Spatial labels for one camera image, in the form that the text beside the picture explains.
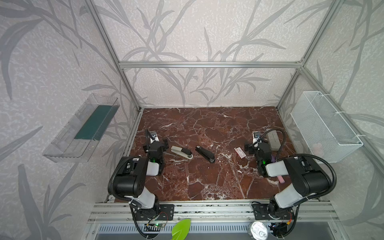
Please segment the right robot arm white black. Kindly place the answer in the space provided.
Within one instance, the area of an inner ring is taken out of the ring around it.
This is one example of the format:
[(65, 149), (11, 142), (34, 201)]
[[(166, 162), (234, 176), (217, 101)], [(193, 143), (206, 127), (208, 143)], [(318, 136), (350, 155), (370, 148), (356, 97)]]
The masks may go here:
[(272, 161), (272, 150), (264, 142), (245, 144), (253, 154), (264, 178), (289, 176), (291, 184), (270, 199), (269, 210), (286, 210), (332, 192), (337, 184), (334, 168), (324, 159), (310, 154), (295, 154)]

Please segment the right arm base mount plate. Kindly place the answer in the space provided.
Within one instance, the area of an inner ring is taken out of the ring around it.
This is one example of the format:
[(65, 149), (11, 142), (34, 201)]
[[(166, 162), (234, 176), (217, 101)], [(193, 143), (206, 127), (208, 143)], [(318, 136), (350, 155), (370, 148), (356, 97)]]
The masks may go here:
[(292, 208), (282, 209), (275, 202), (269, 204), (252, 202), (251, 207), (256, 220), (289, 221), (295, 217)]

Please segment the red white staples box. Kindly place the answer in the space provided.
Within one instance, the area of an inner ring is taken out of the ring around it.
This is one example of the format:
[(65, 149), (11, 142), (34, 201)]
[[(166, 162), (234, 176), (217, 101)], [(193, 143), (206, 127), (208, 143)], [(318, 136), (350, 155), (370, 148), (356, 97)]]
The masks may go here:
[(245, 154), (245, 152), (240, 148), (240, 147), (238, 147), (238, 148), (235, 148), (235, 151), (236, 151), (236, 153), (239, 155), (239, 157), (241, 158), (241, 159), (243, 159), (243, 158), (245, 158), (247, 155)]

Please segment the black stapler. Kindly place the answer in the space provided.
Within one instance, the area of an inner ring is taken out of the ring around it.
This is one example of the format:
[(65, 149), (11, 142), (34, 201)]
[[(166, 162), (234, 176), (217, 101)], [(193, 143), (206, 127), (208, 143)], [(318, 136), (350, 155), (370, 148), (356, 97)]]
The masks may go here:
[(199, 153), (201, 156), (203, 156), (210, 163), (214, 163), (216, 161), (215, 154), (201, 146), (196, 146), (195, 151)]

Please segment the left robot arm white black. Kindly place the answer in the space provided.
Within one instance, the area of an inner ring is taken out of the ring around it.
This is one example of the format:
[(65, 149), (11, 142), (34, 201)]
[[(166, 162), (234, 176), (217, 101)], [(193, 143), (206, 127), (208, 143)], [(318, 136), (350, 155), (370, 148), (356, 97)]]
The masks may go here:
[(159, 212), (158, 197), (146, 187), (147, 176), (160, 176), (165, 167), (164, 152), (167, 140), (153, 141), (145, 146), (147, 156), (122, 157), (108, 185), (108, 193), (116, 199), (127, 201), (136, 210)]

